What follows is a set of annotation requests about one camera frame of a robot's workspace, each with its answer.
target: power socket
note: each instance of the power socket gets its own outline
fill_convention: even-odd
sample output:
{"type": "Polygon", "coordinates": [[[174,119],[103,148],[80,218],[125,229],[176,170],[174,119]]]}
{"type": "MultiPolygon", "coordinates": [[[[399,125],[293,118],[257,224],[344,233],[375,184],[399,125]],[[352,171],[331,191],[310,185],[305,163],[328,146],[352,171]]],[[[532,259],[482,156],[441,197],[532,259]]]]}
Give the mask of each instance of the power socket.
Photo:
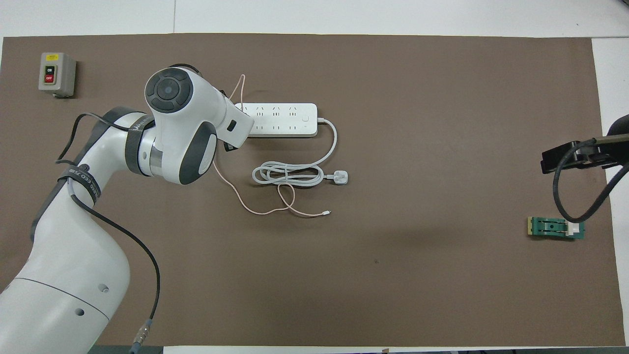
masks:
{"type": "Polygon", "coordinates": [[[254,120],[249,137],[314,137],[317,133],[314,103],[243,103],[243,112],[254,120]]]}

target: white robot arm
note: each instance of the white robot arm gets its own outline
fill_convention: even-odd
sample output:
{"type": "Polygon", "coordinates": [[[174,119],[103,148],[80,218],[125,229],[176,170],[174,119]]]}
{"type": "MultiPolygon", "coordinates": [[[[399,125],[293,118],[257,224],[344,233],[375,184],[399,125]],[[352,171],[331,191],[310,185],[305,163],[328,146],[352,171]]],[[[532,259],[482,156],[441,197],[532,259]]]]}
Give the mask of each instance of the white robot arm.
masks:
{"type": "Polygon", "coordinates": [[[84,354],[107,326],[125,296],[129,264],[79,204],[91,208],[115,171],[186,185],[208,170],[217,139],[240,147],[253,126],[187,67],[155,73],[145,96],[153,115],[107,112],[33,222],[28,261],[0,294],[0,353],[84,354]]]}

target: white power cord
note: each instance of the white power cord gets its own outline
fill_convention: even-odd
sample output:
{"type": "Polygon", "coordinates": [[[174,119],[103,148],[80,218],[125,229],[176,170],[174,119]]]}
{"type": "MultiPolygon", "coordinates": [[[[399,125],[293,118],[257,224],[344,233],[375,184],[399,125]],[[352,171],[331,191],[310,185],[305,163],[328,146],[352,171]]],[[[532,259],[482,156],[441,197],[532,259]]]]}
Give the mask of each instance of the white power cord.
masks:
{"type": "MultiPolygon", "coordinates": [[[[243,101],[242,98],[243,98],[243,91],[245,88],[245,78],[246,77],[244,74],[240,75],[238,83],[236,84],[236,87],[234,88],[233,92],[231,93],[229,97],[229,99],[231,100],[231,97],[236,93],[238,86],[240,86],[240,110],[242,110],[242,101],[243,101]]],[[[290,210],[294,212],[295,214],[299,214],[305,217],[317,217],[317,216],[328,215],[330,213],[329,210],[326,210],[318,214],[309,214],[309,213],[300,212],[292,207],[292,205],[295,203],[295,196],[296,196],[295,188],[293,186],[312,187],[312,186],[318,185],[323,180],[333,180],[334,183],[338,185],[347,184],[348,175],[346,171],[335,171],[334,174],[325,174],[323,170],[318,166],[320,163],[322,163],[328,157],[330,157],[330,155],[332,155],[334,148],[336,148],[337,146],[338,133],[337,133],[336,127],[334,127],[334,124],[332,124],[332,122],[330,122],[327,119],[317,118],[317,123],[325,123],[329,125],[332,128],[332,132],[334,133],[334,141],[332,142],[332,147],[330,148],[328,153],[325,154],[325,156],[323,156],[321,159],[311,164],[286,164],[286,163],[281,163],[277,161],[267,161],[263,163],[262,165],[260,165],[260,167],[255,168],[253,172],[251,173],[251,177],[253,178],[253,180],[261,185],[269,185],[269,184],[277,185],[277,194],[282,199],[282,202],[285,205],[284,208],[275,208],[273,210],[269,210],[268,212],[256,212],[252,210],[242,200],[242,197],[240,196],[240,193],[238,192],[236,187],[232,183],[230,183],[225,177],[223,177],[223,175],[221,174],[221,171],[218,170],[215,160],[213,161],[212,165],[214,165],[214,169],[216,170],[216,173],[218,173],[218,176],[225,183],[227,183],[231,187],[231,189],[234,190],[234,192],[236,193],[236,196],[238,197],[238,200],[240,201],[240,204],[242,204],[242,206],[252,214],[268,215],[268,214],[271,214],[272,212],[278,212],[281,210],[290,210]],[[316,175],[291,174],[293,172],[302,171],[309,168],[315,169],[317,171],[317,174],[316,175]],[[256,174],[258,173],[263,178],[262,180],[260,178],[257,178],[256,174]],[[280,187],[284,185],[291,188],[292,200],[290,203],[286,201],[286,199],[284,198],[284,196],[282,195],[280,191],[280,187]]]]}

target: brown mat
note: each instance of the brown mat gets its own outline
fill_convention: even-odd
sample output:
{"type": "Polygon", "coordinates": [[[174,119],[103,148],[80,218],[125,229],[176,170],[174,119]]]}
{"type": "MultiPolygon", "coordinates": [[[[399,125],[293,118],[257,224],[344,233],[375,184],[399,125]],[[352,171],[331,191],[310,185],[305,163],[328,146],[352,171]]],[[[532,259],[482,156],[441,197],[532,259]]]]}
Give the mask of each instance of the brown mat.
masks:
{"type": "MultiPolygon", "coordinates": [[[[244,211],[214,171],[190,186],[117,174],[97,209],[153,250],[162,299],[149,345],[624,345],[610,207],[585,240],[532,239],[526,217],[557,217],[540,153],[601,134],[588,39],[335,35],[120,35],[5,38],[0,74],[0,288],[25,262],[28,231],[63,167],[52,161],[83,111],[148,111],[146,80],[187,62],[245,101],[314,102],[336,124],[322,164],[350,183],[298,190],[300,219],[244,211]],[[42,52],[79,61],[76,97],[37,90],[42,52]]],[[[83,122],[74,155],[92,123],[83,122]]],[[[252,208],[267,160],[322,156],[312,139],[255,139],[218,156],[252,208]]],[[[584,210],[600,169],[568,171],[584,210]]],[[[100,344],[128,344],[150,312],[153,271],[130,255],[132,284],[100,344]]]]}

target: power strip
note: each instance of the power strip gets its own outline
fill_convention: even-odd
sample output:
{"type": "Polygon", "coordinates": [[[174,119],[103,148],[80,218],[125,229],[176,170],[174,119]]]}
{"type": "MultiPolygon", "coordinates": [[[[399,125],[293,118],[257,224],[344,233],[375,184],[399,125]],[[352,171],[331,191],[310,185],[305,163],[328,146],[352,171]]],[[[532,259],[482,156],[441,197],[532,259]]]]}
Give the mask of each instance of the power strip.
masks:
{"type": "Polygon", "coordinates": [[[314,103],[243,103],[243,112],[254,120],[252,138],[314,137],[317,133],[314,103]]]}

